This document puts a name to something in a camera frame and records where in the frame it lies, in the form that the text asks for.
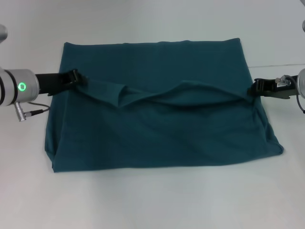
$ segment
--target teal towel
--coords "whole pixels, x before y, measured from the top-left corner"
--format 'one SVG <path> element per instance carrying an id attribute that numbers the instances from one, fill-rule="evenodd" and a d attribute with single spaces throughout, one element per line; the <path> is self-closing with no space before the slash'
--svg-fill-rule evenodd
<path id="1" fill-rule="evenodd" d="M 283 152 L 239 39 L 64 45 L 60 72 L 87 86 L 53 97 L 45 150 L 55 172 L 220 166 Z"/>

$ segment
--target teal cloth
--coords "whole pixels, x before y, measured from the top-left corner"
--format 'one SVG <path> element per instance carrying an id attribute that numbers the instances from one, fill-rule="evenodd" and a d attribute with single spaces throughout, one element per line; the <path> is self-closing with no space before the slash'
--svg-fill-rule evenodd
<path id="1" fill-rule="evenodd" d="M 53 97 L 45 150 L 55 172 L 220 166 L 283 152 L 239 39 L 64 45 L 60 72 L 87 86 Z"/>

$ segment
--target green led ring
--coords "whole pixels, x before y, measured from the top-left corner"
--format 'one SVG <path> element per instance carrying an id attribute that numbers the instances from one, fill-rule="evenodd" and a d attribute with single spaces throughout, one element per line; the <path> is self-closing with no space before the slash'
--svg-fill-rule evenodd
<path id="1" fill-rule="evenodd" d="M 23 92 L 25 91 L 25 89 L 27 88 L 27 86 L 25 85 L 25 83 L 21 82 L 19 85 L 18 85 L 18 89 Z"/>

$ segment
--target white table surface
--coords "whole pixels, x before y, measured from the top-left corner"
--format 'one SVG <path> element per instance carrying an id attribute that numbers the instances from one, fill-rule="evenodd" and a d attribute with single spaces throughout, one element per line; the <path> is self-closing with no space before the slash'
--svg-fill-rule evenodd
<path id="1" fill-rule="evenodd" d="M 235 37 L 249 66 L 305 63 L 304 19 L 298 0 L 2 0 L 9 38 L 0 45 L 0 66 L 57 72 L 64 42 Z M 274 79 L 303 68 L 250 71 Z M 285 148 L 281 156 L 223 167 L 58 174 L 43 149 L 47 114 L 19 123 L 12 106 L 1 107 L 0 228 L 303 229 L 305 116 L 295 98 L 263 104 Z"/>

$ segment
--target white background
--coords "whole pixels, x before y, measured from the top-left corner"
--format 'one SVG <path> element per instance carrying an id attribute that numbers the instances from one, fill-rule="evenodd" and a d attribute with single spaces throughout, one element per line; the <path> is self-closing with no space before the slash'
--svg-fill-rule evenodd
<path id="1" fill-rule="evenodd" d="M 298 0 L 0 0 L 0 23 L 9 29 L 0 66 L 55 73 L 64 42 L 235 37 L 249 66 L 305 63 L 304 19 Z M 274 79 L 304 67 L 250 71 Z M 303 229 L 305 117 L 295 98 L 263 103 L 285 148 L 281 156 L 224 167 L 59 174 L 43 149 L 47 114 L 18 123 L 12 106 L 1 107 L 0 228 Z"/>

